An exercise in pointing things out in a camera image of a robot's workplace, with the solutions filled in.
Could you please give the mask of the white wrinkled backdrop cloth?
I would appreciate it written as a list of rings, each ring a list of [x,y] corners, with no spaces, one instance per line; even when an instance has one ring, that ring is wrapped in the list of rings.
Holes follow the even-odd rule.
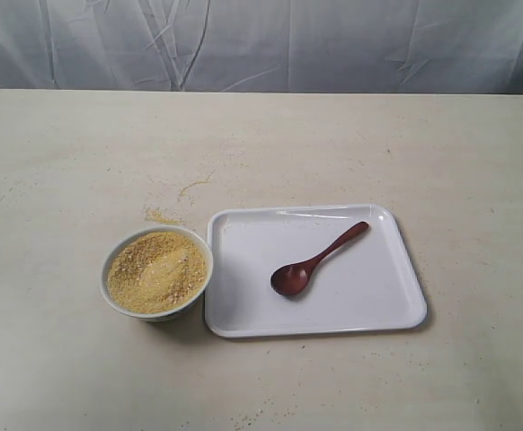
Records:
[[[523,94],[523,1],[0,1],[0,88]]]

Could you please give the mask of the brown wooden spoon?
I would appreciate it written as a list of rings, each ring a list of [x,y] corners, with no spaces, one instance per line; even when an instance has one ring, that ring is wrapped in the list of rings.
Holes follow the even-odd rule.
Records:
[[[340,235],[326,249],[312,258],[287,264],[277,269],[270,277],[271,287],[276,293],[282,296],[300,294],[307,288],[313,272],[325,258],[347,243],[357,239],[368,230],[369,223],[365,221],[358,222]]]

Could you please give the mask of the white rectangular plastic tray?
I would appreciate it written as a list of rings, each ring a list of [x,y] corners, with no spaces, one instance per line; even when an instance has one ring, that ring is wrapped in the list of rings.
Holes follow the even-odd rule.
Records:
[[[354,224],[368,230],[329,255],[300,294],[275,270],[312,258]],[[208,223],[214,269],[205,321],[229,339],[406,330],[427,304],[394,216],[375,204],[228,209]]]

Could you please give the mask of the spilled yellow grains pile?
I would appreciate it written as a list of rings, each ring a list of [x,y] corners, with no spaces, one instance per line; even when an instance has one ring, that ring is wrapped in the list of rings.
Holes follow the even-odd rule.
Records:
[[[177,211],[163,207],[144,207],[144,219],[147,222],[168,225],[183,225],[185,221]]]

